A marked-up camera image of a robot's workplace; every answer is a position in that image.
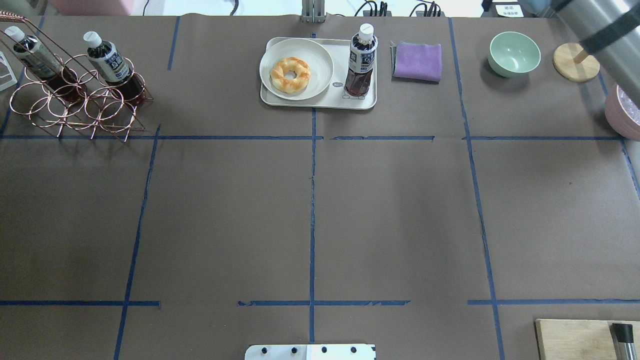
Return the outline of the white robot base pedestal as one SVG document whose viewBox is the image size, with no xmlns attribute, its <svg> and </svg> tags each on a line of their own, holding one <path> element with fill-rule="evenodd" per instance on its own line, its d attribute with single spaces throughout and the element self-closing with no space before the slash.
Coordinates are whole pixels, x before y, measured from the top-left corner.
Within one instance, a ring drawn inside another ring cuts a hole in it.
<svg viewBox="0 0 640 360">
<path fill-rule="evenodd" d="M 255 344 L 247 348 L 245 360 L 376 360 L 374 344 Z"/>
</svg>

